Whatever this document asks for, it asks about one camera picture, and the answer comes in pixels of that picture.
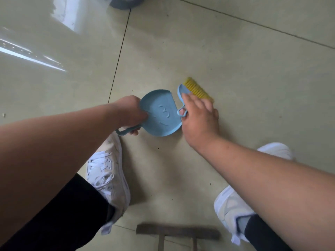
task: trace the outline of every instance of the tile grout line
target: tile grout line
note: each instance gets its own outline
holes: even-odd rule
[[[118,225],[115,225],[115,224],[114,224],[114,226],[117,226],[117,227],[120,227],[120,228],[123,228],[123,229],[126,229],[126,230],[131,230],[131,231],[133,231],[133,232],[136,232],[136,230],[133,230],[133,229],[130,229],[130,228],[127,228],[127,227],[124,227],[124,226],[118,226]],[[190,246],[187,246],[187,245],[184,245],[184,244],[180,244],[180,243],[177,243],[177,242],[174,242],[174,241],[171,241],[171,240],[164,240],[164,241],[168,241],[168,242],[171,242],[171,243],[174,243],[174,244],[183,246],[183,247],[190,247]]]
[[[328,45],[320,43],[320,42],[316,42],[316,41],[313,41],[313,40],[310,40],[310,39],[306,39],[304,37],[300,37],[298,35],[294,35],[294,34],[291,34],[291,33],[288,33],[288,32],[284,32],[284,31],[281,31],[281,30],[278,30],[278,29],[274,29],[274,28],[271,28],[271,27],[266,26],[266,25],[262,25],[262,24],[259,24],[259,23],[256,23],[256,22],[253,22],[253,21],[250,21],[250,20],[246,20],[244,18],[240,18],[240,17],[234,16],[234,15],[230,15],[228,13],[224,13],[224,12],[217,11],[217,10],[214,10],[214,9],[211,9],[211,8],[207,8],[205,6],[202,6],[202,5],[199,5],[199,4],[196,4],[196,3],[191,3],[191,2],[186,1],[186,0],[179,0],[179,1],[184,2],[184,3],[188,3],[188,4],[191,4],[191,5],[200,7],[200,8],[204,8],[206,10],[214,11],[214,12],[217,12],[217,13],[220,13],[220,14],[232,17],[232,18],[236,18],[238,20],[242,20],[242,21],[248,22],[250,24],[258,25],[258,26],[261,26],[261,27],[264,27],[264,28],[267,28],[267,29],[270,29],[270,30],[273,30],[273,31],[276,31],[276,32],[284,33],[286,35],[293,36],[295,38],[302,39],[302,40],[305,40],[305,41],[308,41],[308,42],[311,42],[311,43],[314,43],[314,44],[317,44],[317,45],[324,46],[324,47],[327,47],[327,48],[335,50],[335,46],[328,46]]]
[[[131,13],[131,9],[129,10],[128,19],[127,19],[126,28],[125,28],[125,33],[123,34],[123,39],[122,39],[122,43],[121,43],[119,58],[118,58],[118,62],[116,63],[116,68],[115,68],[115,73],[114,73],[114,77],[113,77],[113,82],[111,84],[111,90],[113,89],[113,84],[114,84],[114,80],[115,80],[115,76],[116,76],[116,71],[118,70],[119,60],[120,60],[120,56],[121,56],[123,42],[124,42],[125,36],[126,36],[126,31],[127,31],[127,27],[128,27],[129,18],[130,18],[130,13]],[[109,93],[108,103],[109,103],[110,99],[111,99],[111,92]]]

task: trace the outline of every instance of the blue dustpan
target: blue dustpan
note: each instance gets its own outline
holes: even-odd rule
[[[141,99],[140,108],[149,114],[145,122],[123,131],[116,130],[118,135],[125,135],[130,131],[143,127],[151,135],[167,136],[177,131],[182,125],[176,104],[171,92],[168,90],[149,92]]]

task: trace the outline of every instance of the white sneaker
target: white sneaker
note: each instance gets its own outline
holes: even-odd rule
[[[130,191],[122,170],[121,142],[115,132],[88,160],[86,179],[115,208],[111,221],[102,227],[101,234],[108,234],[130,203]]]
[[[258,151],[293,160],[293,153],[289,147],[282,143],[269,143],[259,148]],[[225,228],[232,233],[232,243],[240,245],[241,239],[249,242],[244,234],[237,231],[236,219],[241,216],[253,215],[255,212],[245,201],[243,201],[231,186],[226,187],[218,195],[214,202],[214,210]]]

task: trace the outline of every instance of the hand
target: hand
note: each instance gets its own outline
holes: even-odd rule
[[[140,109],[140,98],[131,95],[114,102],[119,113],[119,127],[132,127],[145,121],[148,113]],[[131,134],[138,135],[136,129]]]
[[[219,113],[208,99],[199,99],[193,94],[182,93],[185,107],[188,111],[182,118],[183,133],[187,143],[201,153],[211,141],[220,137]]]

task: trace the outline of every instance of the yellow bristles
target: yellow bristles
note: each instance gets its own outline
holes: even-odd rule
[[[183,84],[187,89],[190,90],[195,96],[199,99],[209,99],[212,103],[214,103],[214,99],[209,96],[203,88],[201,88],[195,80],[192,78],[188,78]]]

